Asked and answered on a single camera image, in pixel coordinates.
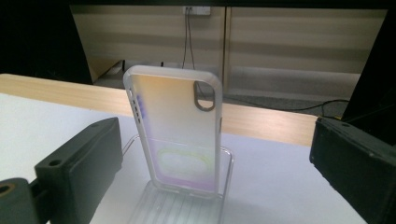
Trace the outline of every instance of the camera cutout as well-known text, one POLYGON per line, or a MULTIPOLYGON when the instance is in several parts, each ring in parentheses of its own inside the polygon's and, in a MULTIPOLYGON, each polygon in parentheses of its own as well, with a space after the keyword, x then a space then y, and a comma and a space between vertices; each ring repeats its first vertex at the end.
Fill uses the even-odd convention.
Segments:
POLYGON ((194 102, 198 109, 208 112, 215 108, 215 91, 202 81, 195 81, 193 85, 194 102))

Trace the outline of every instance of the phone case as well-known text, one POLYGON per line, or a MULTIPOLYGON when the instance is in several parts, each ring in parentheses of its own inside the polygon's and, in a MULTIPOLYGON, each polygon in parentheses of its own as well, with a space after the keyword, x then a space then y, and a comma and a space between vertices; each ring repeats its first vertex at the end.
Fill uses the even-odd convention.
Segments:
POLYGON ((217 193, 222 104, 218 78, 208 72, 137 65, 125 73, 123 82, 153 184, 194 194, 217 193), (213 105, 198 101, 198 81, 213 89, 213 105))

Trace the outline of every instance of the wall socket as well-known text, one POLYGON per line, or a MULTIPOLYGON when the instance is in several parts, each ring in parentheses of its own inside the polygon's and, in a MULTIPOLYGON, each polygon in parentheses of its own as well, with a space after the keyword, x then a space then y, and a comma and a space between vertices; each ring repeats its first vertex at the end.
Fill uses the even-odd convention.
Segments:
POLYGON ((183 14, 186 15, 188 10, 190 10, 190 15, 196 16, 210 16, 210 7, 183 7, 183 14))

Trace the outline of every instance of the wall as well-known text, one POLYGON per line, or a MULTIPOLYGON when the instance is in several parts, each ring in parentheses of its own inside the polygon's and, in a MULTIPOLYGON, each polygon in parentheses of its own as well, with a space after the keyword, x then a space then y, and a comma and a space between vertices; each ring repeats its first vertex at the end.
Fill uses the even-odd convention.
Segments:
MULTIPOLYGON (((71 9, 89 61, 102 58, 183 62, 186 33, 182 7, 71 6, 71 9)), ((219 66, 222 62, 223 10, 212 7, 210 17, 190 16, 191 42, 198 65, 219 66)), ((186 63, 191 64, 188 51, 186 56, 186 63)))
MULTIPOLYGON (((105 72, 104 64, 124 59, 181 66, 185 41, 185 16, 181 7, 71 8, 90 68, 96 74, 105 72)), ((386 10, 212 7, 211 13, 209 17, 191 16, 194 60, 200 69, 215 66, 225 90, 235 84, 236 92, 244 94, 246 91, 240 90, 243 84, 243 89, 255 95, 270 91, 293 95, 297 91, 290 89, 291 82, 305 83, 301 87, 305 90, 318 83, 302 80, 301 73, 306 71, 305 79, 322 80, 315 91, 304 95, 323 90, 328 86, 326 78, 334 77, 333 74, 355 75, 340 80, 347 83, 347 90, 331 89, 334 97, 348 97, 386 10), (283 74, 288 83, 283 79, 273 81, 283 74)), ((188 49, 186 58, 191 68, 188 49)))

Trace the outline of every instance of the black cable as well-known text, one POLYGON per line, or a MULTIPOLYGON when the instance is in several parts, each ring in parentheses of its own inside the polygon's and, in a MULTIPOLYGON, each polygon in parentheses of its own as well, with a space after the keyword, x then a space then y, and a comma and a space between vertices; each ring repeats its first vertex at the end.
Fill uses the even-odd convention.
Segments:
POLYGON ((240 99, 233 98, 233 97, 224 96, 224 98, 225 98, 225 99, 229 99, 229 100, 239 101, 239 102, 242 102, 242 103, 245 103, 245 104, 249 104, 249 105, 255 105, 255 106, 260 107, 260 108, 273 109, 273 110, 281 110, 281 111, 304 111, 304 110, 308 110, 308 109, 313 109, 313 108, 317 108, 317 107, 322 107, 322 109, 323 109, 323 110, 322 110, 323 117, 324 117, 324 108, 323 108, 323 106, 328 105, 328 104, 331 104, 331 103, 335 103, 335 102, 344 102, 344 103, 348 103, 348 102, 349 102, 348 100, 336 99, 336 100, 325 101, 325 102, 323 102, 323 103, 321 103, 321 104, 319 104, 319 105, 312 105, 312 106, 303 107, 303 108, 276 108, 276 107, 264 106, 264 105, 259 105, 259 104, 251 103, 251 102, 244 101, 244 100, 240 100, 240 99))
POLYGON ((187 15, 190 10, 186 8, 186 15, 184 16, 184 56, 183 56, 183 64, 181 68, 184 68, 184 62, 186 62, 186 53, 187 53, 187 15))
POLYGON ((194 54, 192 53, 192 43, 191 43, 190 9, 189 9, 189 12, 187 13, 187 24, 189 25, 189 40, 190 40, 190 52, 191 52, 192 68, 195 70, 194 54))

